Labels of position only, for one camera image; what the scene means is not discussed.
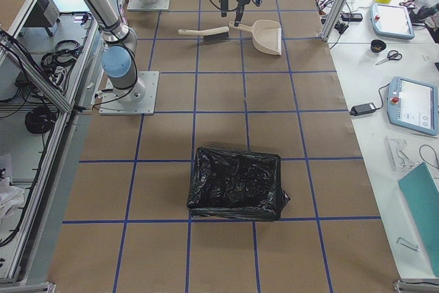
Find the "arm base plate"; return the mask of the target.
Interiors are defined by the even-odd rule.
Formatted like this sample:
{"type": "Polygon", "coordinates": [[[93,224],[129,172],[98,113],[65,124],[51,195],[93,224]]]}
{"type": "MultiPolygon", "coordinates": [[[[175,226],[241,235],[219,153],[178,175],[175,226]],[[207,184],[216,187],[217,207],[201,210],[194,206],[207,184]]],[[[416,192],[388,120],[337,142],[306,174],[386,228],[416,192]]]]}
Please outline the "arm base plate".
{"type": "Polygon", "coordinates": [[[139,71],[138,80],[132,90],[114,89],[108,78],[99,113],[101,115],[153,115],[160,73],[158,71],[139,71]]]}
{"type": "Polygon", "coordinates": [[[129,0],[128,11],[160,12],[168,11],[170,0],[129,0]]]}

